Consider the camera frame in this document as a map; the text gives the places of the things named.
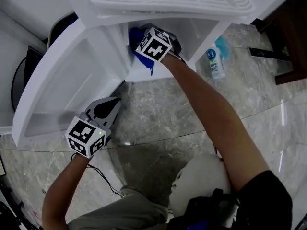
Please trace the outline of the person's right forearm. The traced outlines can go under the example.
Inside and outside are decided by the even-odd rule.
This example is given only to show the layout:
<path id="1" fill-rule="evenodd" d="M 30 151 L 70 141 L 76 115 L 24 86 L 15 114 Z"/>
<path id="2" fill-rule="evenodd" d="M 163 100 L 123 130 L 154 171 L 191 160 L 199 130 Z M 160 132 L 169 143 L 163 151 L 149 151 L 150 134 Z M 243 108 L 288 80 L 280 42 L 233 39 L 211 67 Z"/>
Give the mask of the person's right forearm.
<path id="1" fill-rule="evenodd" d="M 208 137 L 220 152 L 236 191 L 269 169 L 231 104 L 200 75 L 172 55 L 162 64 L 188 98 Z"/>

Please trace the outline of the teal fluffy cloth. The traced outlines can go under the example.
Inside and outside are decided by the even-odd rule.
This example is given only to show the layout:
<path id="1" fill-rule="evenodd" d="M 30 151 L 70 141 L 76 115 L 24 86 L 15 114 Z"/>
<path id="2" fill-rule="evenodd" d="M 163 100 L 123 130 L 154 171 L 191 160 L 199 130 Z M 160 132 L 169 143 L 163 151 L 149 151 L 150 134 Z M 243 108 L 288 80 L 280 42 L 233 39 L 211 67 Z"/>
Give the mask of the teal fluffy cloth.
<path id="1" fill-rule="evenodd" d="M 215 45 L 220 51 L 220 57 L 225 61 L 230 61 L 231 59 L 231 46 L 227 40 L 220 36 L 215 40 Z"/>

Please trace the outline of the black waist pack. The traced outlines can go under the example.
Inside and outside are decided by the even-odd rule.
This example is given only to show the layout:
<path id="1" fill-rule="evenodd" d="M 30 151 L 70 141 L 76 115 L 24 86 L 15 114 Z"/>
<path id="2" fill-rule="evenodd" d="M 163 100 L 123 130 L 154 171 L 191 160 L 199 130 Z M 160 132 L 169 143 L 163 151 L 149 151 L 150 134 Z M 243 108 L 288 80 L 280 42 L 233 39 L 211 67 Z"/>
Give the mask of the black waist pack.
<path id="1" fill-rule="evenodd" d="M 172 218 L 166 230 L 231 230 L 218 222 L 222 202 L 240 206 L 232 194 L 224 194 L 222 189 L 215 189 L 211 197 L 191 199 L 185 214 Z"/>

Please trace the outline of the beige trousers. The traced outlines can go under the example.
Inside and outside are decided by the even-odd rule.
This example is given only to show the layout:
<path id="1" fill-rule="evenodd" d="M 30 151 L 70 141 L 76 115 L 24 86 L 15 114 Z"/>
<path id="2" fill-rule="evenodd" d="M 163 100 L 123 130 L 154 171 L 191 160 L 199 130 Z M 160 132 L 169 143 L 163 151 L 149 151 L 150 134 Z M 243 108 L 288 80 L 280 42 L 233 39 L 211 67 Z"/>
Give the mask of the beige trousers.
<path id="1" fill-rule="evenodd" d="M 197 197 L 211 197 L 215 189 L 230 194 L 232 187 L 224 162 L 215 155 L 200 155 L 182 168 L 172 183 L 169 205 L 155 203 L 135 189 L 123 188 L 125 196 L 84 214 L 68 224 L 69 230 L 164 230 L 172 218 L 185 214 Z M 234 212 L 230 203 L 220 204 L 218 222 L 225 226 Z"/>

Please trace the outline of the blue cloth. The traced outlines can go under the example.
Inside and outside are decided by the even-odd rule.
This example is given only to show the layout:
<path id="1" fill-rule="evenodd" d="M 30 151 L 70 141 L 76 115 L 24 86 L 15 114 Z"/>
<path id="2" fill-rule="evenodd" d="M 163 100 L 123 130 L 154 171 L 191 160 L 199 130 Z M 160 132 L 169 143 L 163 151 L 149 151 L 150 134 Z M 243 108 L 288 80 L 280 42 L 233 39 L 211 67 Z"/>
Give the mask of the blue cloth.
<path id="1" fill-rule="evenodd" d="M 137 27 L 133 27 L 129 31 L 129 45 L 130 49 L 132 50 L 133 54 L 137 57 L 137 59 L 151 71 L 151 76 L 153 75 L 153 67 L 154 62 L 145 56 L 139 54 L 136 52 L 136 49 L 138 48 L 141 41 L 145 38 L 145 30 L 139 29 Z"/>

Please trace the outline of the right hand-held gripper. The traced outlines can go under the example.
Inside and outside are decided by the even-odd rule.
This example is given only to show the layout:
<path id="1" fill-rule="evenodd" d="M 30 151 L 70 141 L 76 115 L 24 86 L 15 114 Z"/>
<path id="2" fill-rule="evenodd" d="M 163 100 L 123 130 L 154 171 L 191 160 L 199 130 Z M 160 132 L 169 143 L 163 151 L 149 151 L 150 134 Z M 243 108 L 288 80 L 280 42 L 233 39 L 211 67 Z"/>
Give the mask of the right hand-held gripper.
<path id="1" fill-rule="evenodd" d="M 152 23 L 138 28 L 145 30 L 145 38 L 136 49 L 137 53 L 153 62 L 160 62 L 169 52 L 176 56 L 181 53 L 181 44 L 173 33 L 165 31 Z"/>

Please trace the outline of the person's left forearm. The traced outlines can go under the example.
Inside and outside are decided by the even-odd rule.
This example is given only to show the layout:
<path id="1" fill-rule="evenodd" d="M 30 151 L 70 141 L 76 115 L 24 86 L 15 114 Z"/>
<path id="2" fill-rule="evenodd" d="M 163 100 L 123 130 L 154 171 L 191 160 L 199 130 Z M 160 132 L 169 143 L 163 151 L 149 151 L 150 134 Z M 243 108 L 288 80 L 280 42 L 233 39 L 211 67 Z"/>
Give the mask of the person's left forearm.
<path id="1" fill-rule="evenodd" d="M 89 162 L 89 158 L 75 155 L 48 189 L 42 207 L 44 230 L 68 229 L 65 217 Z"/>

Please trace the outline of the dark wooden cabinet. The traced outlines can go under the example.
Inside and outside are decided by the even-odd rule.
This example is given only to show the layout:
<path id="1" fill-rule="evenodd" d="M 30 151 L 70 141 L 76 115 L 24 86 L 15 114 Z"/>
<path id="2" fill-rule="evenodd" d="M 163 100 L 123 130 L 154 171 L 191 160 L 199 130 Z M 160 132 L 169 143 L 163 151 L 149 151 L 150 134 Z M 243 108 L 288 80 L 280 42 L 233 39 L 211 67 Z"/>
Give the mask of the dark wooden cabinet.
<path id="1" fill-rule="evenodd" d="M 276 85 L 307 79 L 307 0 L 286 0 L 266 19 L 252 24 L 267 35 L 273 51 L 249 48 L 251 56 L 292 64 L 291 71 L 275 76 Z"/>

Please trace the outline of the white plastic bottle blue label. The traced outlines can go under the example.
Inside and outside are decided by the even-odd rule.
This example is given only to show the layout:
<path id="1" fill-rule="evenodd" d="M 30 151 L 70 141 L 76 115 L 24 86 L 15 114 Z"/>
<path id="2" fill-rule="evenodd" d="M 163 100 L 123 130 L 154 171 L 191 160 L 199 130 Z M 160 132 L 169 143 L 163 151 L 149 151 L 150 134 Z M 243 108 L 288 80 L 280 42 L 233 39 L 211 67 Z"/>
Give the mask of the white plastic bottle blue label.
<path id="1" fill-rule="evenodd" d="M 221 79 L 225 77 L 225 70 L 221 61 L 220 50 L 213 43 L 206 51 L 209 60 L 211 76 L 213 79 Z"/>

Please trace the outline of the black shirt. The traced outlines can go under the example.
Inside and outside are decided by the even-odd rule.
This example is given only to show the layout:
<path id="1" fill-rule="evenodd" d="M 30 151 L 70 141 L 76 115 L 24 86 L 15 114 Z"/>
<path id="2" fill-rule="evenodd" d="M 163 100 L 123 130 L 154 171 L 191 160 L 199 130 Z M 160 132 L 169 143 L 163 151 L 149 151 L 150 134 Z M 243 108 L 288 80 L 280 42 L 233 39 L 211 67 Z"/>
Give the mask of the black shirt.
<path id="1" fill-rule="evenodd" d="M 272 171 L 264 171 L 237 193 L 232 230 L 291 230 L 292 199 Z"/>

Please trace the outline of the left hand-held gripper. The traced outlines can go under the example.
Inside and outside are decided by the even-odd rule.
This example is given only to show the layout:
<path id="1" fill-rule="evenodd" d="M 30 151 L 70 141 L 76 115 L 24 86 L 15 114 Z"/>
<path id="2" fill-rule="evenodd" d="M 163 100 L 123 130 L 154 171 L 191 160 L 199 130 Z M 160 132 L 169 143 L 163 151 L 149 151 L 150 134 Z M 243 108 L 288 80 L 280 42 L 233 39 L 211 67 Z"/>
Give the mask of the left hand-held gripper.
<path id="1" fill-rule="evenodd" d="M 80 155 L 90 159 L 106 145 L 109 131 L 114 124 L 121 107 L 118 97 L 106 97 L 93 101 L 85 112 L 94 120 L 95 125 L 77 116 L 73 118 L 65 137 L 69 147 Z"/>

